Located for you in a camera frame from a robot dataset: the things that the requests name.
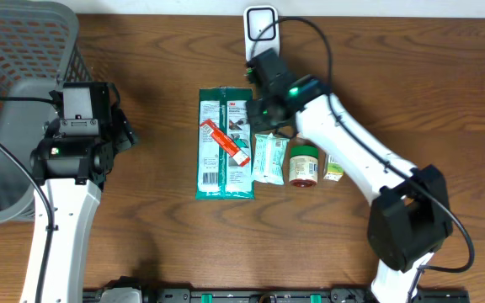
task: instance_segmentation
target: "wood grain surface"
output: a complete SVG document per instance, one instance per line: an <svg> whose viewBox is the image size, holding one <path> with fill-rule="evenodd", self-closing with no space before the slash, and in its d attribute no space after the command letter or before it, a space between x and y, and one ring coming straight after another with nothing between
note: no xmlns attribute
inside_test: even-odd
<svg viewBox="0 0 485 303"><path fill-rule="evenodd" d="M195 200L198 90L248 87L243 18L82 15L79 45L97 80L115 82L141 143L119 155L89 242L86 287L121 275L195 288L369 284L377 258L370 209L349 177L313 189L257 183L255 200ZM477 249L464 287L485 302L485 19L314 18L331 39L334 86L392 150L446 176L453 211ZM322 42L282 24L282 54L325 74ZM19 300L33 225L0 225L0 302ZM456 230L432 260L459 266Z"/></svg>

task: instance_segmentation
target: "green package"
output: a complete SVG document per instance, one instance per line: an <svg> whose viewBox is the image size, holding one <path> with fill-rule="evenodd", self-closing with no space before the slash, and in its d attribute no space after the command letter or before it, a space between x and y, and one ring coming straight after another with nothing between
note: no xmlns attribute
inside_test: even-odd
<svg viewBox="0 0 485 303"><path fill-rule="evenodd" d="M246 102L250 88L210 88L200 90L199 125L211 119L241 150L252 158L250 124ZM253 199L252 159L237 165L201 128L198 130L198 172L196 199Z"/></svg>

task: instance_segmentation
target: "jar label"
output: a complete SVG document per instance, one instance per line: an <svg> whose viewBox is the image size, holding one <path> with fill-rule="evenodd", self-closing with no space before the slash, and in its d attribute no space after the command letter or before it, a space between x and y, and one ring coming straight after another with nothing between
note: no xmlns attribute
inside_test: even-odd
<svg viewBox="0 0 485 303"><path fill-rule="evenodd" d="M290 182L296 179L317 182L317 159L310 156L296 156L290 159Z"/></svg>

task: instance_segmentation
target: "jar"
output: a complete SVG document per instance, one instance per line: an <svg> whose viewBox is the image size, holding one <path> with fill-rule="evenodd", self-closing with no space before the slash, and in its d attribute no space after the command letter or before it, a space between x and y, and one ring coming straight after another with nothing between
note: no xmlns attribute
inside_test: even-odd
<svg viewBox="0 0 485 303"><path fill-rule="evenodd" d="M296 187L317 184L317 157L319 151L313 146L293 146L290 158L290 183Z"/></svg>

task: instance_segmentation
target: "gray plastic basket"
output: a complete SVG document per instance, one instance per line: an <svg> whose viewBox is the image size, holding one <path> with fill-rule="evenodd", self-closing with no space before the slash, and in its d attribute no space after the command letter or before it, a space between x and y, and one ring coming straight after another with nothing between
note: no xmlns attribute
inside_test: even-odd
<svg viewBox="0 0 485 303"><path fill-rule="evenodd" d="M49 98L63 82L91 81L76 45L78 21L59 3L0 1L0 96ZM49 104L0 102L0 141L28 168ZM0 223L34 219L33 188L0 152Z"/></svg>

